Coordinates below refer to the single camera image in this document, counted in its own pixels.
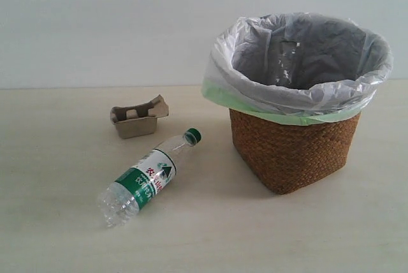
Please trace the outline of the brown cardboard pulp tray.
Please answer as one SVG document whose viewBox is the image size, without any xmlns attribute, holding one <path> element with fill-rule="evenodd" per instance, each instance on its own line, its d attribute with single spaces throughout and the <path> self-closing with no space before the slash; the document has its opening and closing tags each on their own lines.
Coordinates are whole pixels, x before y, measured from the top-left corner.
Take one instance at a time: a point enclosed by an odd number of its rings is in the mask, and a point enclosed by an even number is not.
<svg viewBox="0 0 408 273">
<path fill-rule="evenodd" d="M 121 139 L 153 134 L 158 119 L 167 116 L 169 106 L 161 95 L 140 105 L 113 107 L 110 111 L 110 120 Z"/>
</svg>

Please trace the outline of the red label clear bottle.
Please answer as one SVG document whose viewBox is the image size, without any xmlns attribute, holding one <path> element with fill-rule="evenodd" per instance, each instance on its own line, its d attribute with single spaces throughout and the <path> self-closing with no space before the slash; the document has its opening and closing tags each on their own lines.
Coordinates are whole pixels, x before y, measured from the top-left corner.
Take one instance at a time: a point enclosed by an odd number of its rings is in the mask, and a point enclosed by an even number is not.
<svg viewBox="0 0 408 273">
<path fill-rule="evenodd" d="M 273 81 L 275 85 L 289 87 L 292 84 L 293 72 L 296 70 L 300 42 L 279 38 L 273 43 Z"/>
</svg>

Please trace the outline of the green label clear bottle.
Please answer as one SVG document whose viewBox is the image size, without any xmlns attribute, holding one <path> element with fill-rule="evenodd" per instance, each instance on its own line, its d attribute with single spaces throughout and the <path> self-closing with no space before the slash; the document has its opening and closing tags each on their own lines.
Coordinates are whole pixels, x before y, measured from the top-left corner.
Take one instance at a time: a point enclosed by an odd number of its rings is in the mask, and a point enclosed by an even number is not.
<svg viewBox="0 0 408 273">
<path fill-rule="evenodd" d="M 107 226 L 124 225 L 135 217 L 182 169 L 200 140 L 201 133 L 189 128 L 161 142 L 109 184 L 98 196 Z"/>
</svg>

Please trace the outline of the brown woven wicker basket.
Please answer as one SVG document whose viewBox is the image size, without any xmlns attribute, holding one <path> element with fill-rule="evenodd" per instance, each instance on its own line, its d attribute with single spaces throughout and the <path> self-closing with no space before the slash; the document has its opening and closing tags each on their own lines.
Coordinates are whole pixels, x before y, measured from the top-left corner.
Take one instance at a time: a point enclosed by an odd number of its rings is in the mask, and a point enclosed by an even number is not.
<svg viewBox="0 0 408 273">
<path fill-rule="evenodd" d="M 229 111 L 235 149 L 271 192 L 292 193 L 346 165 L 359 115 L 340 122 L 292 126 Z"/>
</svg>

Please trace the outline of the translucent white bin liner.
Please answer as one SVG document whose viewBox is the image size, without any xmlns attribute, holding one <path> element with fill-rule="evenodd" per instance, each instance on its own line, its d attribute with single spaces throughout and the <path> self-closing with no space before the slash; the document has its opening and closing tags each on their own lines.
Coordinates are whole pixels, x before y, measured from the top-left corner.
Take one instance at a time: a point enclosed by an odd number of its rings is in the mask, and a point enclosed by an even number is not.
<svg viewBox="0 0 408 273">
<path fill-rule="evenodd" d="M 301 44 L 289 87 L 273 81 L 279 38 Z M 201 92 L 267 121 L 310 126 L 358 115 L 392 69 L 388 42 L 350 20 L 304 12 L 240 17 L 215 39 Z"/>
</svg>

